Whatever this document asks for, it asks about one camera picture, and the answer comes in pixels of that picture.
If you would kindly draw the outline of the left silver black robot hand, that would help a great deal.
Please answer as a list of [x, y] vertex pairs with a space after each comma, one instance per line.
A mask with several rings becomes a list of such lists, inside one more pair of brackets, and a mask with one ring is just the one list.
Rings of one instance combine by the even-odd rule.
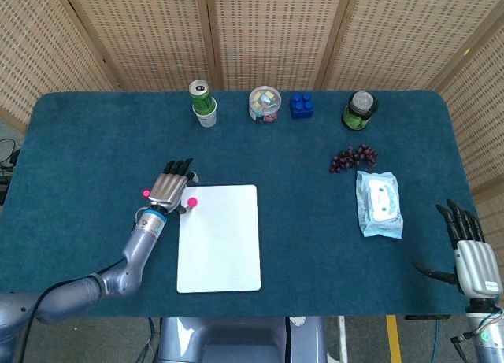
[[162, 208], [166, 213], [185, 214], [187, 207], [182, 205], [182, 195], [189, 183], [199, 181], [198, 174], [190, 170], [193, 158], [169, 161], [157, 177], [150, 190], [149, 203]]

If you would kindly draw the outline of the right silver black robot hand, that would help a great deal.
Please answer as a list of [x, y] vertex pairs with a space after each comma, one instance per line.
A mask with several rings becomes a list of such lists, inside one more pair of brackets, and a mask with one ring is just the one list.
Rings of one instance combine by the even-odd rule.
[[419, 260], [413, 261], [415, 269], [430, 279], [457, 286], [469, 299], [500, 297], [503, 285], [497, 258], [484, 238], [479, 218], [450, 199], [445, 206], [438, 204], [436, 209], [447, 227], [454, 253], [454, 270], [452, 273], [436, 271]]

